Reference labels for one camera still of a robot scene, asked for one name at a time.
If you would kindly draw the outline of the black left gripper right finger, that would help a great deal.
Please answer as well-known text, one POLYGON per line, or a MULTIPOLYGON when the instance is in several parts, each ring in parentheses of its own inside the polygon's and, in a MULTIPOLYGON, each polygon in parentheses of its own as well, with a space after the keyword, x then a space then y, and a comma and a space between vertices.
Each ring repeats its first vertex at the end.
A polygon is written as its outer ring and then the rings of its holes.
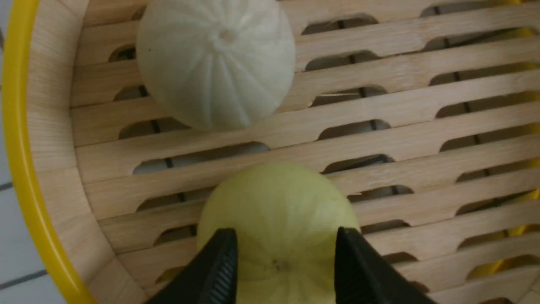
POLYGON ((334 271, 337 304, 433 304, 354 228, 339 227, 334 271))

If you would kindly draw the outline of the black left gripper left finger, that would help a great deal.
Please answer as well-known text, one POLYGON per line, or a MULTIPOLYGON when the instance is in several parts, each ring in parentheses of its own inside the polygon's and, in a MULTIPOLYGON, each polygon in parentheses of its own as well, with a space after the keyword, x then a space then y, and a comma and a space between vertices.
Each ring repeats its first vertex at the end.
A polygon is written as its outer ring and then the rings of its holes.
POLYGON ((234 229, 218 229, 195 258, 147 304, 235 304, 238 240, 234 229))

